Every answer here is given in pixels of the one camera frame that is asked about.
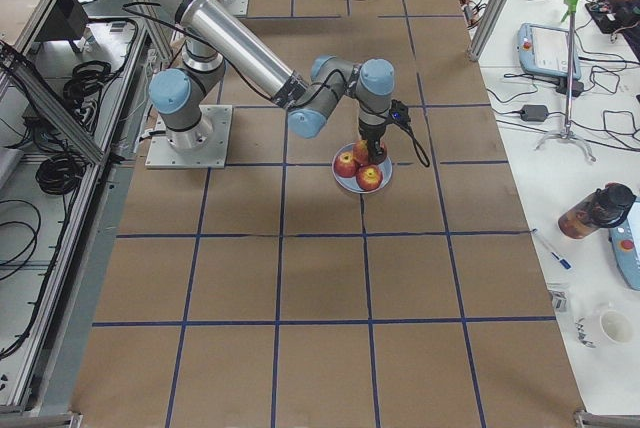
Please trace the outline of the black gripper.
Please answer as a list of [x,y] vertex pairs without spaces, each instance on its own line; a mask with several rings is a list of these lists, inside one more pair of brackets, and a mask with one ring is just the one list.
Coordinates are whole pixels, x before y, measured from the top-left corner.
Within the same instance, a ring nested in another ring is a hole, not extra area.
[[405,133],[411,133],[411,117],[408,107],[397,99],[392,99],[389,108],[383,113],[376,113],[363,102],[359,103],[358,132],[367,141],[367,152],[370,164],[383,162],[383,141],[386,127],[393,125]]

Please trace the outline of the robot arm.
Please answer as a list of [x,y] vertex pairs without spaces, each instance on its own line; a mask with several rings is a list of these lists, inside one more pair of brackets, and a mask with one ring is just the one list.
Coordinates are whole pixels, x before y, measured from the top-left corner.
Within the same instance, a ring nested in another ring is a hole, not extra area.
[[371,162],[385,158],[382,138],[397,106],[393,65],[385,59],[355,63],[336,56],[320,56],[304,80],[253,32],[236,19],[220,0],[156,0],[188,36],[219,53],[241,75],[256,83],[273,104],[288,112],[290,128],[313,138],[326,125],[343,96],[359,103],[358,129]]

